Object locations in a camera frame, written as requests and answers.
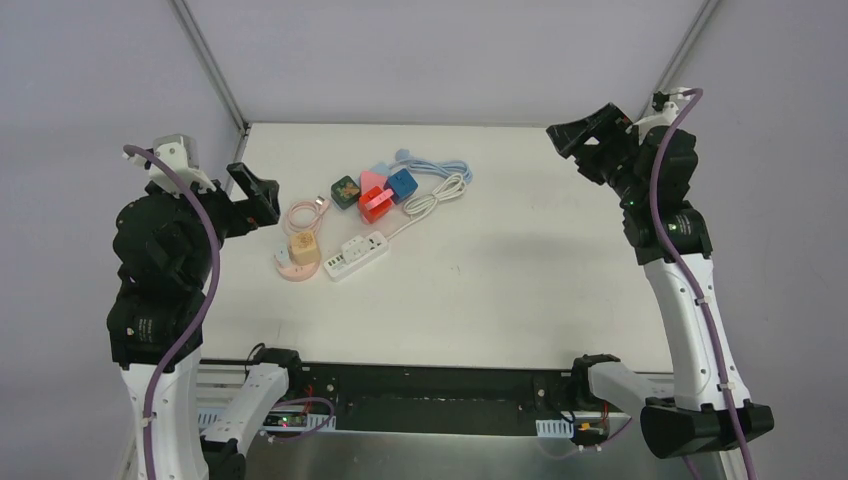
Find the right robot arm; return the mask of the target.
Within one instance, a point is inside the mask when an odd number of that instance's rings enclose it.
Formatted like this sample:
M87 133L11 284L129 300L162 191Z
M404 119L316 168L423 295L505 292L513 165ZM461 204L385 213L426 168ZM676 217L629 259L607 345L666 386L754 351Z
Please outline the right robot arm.
M664 387L614 355L584 355L573 363L569 400L583 410L617 407L660 459L742 449L774 426L734 362L714 297L707 223L687 198L699 156L681 124L701 95L657 92L639 120L610 103L546 130L561 157L617 195L625 237L660 310L674 378Z

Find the white power strip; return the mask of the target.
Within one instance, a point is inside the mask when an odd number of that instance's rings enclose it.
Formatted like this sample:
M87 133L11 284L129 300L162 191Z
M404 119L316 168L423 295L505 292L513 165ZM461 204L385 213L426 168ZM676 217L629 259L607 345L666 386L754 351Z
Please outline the white power strip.
M333 282L340 282L388 251L389 242L381 232L357 235L344 243L339 253L326 260L323 268Z

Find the red cube socket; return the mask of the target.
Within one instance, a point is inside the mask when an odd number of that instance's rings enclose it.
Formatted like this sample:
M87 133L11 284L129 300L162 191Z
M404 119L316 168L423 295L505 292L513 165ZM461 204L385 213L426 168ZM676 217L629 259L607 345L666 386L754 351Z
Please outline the red cube socket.
M392 189L384 189L380 186L374 186L363 193L357 203L363 221L366 224L374 224L385 216L394 205L393 196Z

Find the pink triangular power strip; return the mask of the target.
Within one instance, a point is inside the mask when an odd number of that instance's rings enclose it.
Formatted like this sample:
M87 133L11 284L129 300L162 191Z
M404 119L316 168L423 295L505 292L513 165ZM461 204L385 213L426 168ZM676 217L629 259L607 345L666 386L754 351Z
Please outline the pink triangular power strip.
M380 174L380 173L377 173L377 172L373 172L373 171L370 171L370 170L363 171L360 174L360 182L359 182L361 194L365 195L366 193L368 193L369 191L371 191L375 187L379 187L380 189L382 189L386 182L387 182L387 176L386 175L383 175L383 174Z

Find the blue cube socket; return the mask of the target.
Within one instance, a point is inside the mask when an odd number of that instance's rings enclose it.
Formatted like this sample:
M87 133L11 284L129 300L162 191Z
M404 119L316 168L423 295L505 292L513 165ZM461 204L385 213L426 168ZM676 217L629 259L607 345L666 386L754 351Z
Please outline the blue cube socket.
M394 204L403 203L416 192L418 187L418 182L406 168L401 168L390 175L384 184L384 189L392 192L390 199Z

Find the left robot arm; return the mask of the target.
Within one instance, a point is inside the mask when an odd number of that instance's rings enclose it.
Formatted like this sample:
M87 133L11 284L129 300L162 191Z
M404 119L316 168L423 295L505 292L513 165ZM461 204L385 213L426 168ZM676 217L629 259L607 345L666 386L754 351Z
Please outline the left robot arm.
M234 201L199 168L194 152L193 140L181 134L149 149L123 149L149 181L116 219L120 288L107 328L132 402L141 479L244 478L250 445L272 407L297 402L305 390L296 351L261 348L223 414L199 425L202 325L219 285L221 248L276 224L281 210L276 181L230 164L244 194Z

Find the white plug adapter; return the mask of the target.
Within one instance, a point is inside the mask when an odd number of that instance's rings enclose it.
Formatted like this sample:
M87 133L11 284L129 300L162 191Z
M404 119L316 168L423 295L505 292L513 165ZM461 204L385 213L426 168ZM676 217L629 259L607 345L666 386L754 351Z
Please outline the white plug adapter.
M276 261L277 267L280 269L287 269L293 265L289 249L285 245L279 246L275 250L274 259Z

